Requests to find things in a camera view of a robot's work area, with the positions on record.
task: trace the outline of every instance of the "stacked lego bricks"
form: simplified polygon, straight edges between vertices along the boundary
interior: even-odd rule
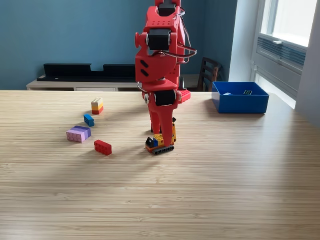
[[[91,102],[92,114],[99,115],[104,110],[104,103],[101,97],[96,97]]]
[[[87,140],[90,136],[90,127],[75,126],[66,132],[66,139],[80,143]]]

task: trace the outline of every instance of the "blue wall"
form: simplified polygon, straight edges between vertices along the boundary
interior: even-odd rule
[[[92,70],[102,70],[103,64],[134,63],[135,32],[142,32],[153,4],[154,0],[0,0],[0,89],[26,89],[44,73],[44,63],[92,63]],[[203,56],[228,68],[237,0],[183,0],[182,5],[192,46],[198,50],[182,73],[198,74]],[[214,32],[217,24],[219,35]]]
[[[237,0],[205,0],[203,56],[222,64],[225,81],[229,79],[236,11]]]

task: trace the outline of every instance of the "window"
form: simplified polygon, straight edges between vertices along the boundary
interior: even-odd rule
[[[317,0],[266,0],[261,33],[308,46]]]
[[[263,76],[293,100],[297,98],[317,2],[259,0],[251,81]]]

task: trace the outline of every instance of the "purple lego brick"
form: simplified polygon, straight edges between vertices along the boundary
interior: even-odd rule
[[[75,126],[75,129],[83,129],[88,131],[88,138],[91,137],[91,128],[90,127],[85,127],[85,126]]]
[[[76,141],[82,143],[85,138],[85,133],[78,130],[68,130],[66,132],[66,138],[71,141]]]
[[[91,132],[89,132],[87,129],[81,129],[81,128],[78,128],[75,126],[75,127],[71,128],[70,130],[83,132],[85,140],[91,136]]]
[[[70,130],[82,132],[84,133],[84,139],[86,140],[88,138],[88,130],[84,130],[76,127],[73,127]]]

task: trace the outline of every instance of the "blue lego brick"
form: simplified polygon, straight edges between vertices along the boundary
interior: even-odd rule
[[[85,126],[75,126],[74,129],[81,129],[87,132],[88,138],[91,137],[91,128]]]
[[[95,120],[89,114],[85,114],[83,117],[84,122],[88,124],[89,127],[93,127],[95,125]]]
[[[155,147],[158,147],[158,140],[157,139],[155,139],[155,138],[153,138],[153,147],[155,148]]]

